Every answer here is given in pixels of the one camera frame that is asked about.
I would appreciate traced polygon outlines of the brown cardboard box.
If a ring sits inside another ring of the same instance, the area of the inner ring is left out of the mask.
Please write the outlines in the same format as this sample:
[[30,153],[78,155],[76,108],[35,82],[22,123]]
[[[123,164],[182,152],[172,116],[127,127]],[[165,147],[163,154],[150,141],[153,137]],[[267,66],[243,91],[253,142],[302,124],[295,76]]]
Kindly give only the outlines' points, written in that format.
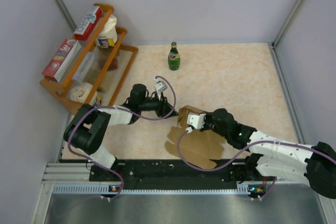
[[187,115],[189,113],[200,114],[201,112],[201,109],[190,105],[179,109],[177,125],[171,127],[167,135],[169,140],[165,142],[164,146],[166,151],[175,157],[179,157],[177,150],[179,148],[187,162],[202,169],[213,169],[217,166],[215,162],[222,157],[223,144],[226,143],[225,138],[211,130],[203,132],[193,130],[182,138],[180,145],[177,144],[179,137],[188,127]]

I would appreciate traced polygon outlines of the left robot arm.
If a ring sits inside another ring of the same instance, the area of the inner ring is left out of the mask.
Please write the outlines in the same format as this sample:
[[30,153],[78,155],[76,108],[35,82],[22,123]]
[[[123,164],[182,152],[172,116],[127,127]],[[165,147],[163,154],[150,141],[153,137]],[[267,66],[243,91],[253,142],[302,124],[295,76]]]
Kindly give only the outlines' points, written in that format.
[[170,86],[164,81],[157,81],[155,91],[149,94],[143,84],[135,84],[129,97],[120,106],[93,107],[84,104],[80,107],[70,124],[67,126],[63,139],[86,155],[93,162],[102,166],[101,174],[107,180],[114,180],[119,174],[117,158],[102,144],[109,126],[130,125],[139,118],[144,118],[142,112],[154,111],[161,119],[178,116],[175,105],[169,104],[163,92]]

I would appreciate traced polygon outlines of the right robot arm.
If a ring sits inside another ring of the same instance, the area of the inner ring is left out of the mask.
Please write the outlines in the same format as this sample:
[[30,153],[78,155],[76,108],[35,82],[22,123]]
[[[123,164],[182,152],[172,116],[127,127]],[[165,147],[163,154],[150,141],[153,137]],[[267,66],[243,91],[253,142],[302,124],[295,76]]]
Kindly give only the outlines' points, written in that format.
[[319,195],[335,199],[335,150],[327,143],[295,144],[237,122],[226,109],[203,112],[199,129],[211,130],[237,150],[250,152],[245,174],[277,177],[308,185]]

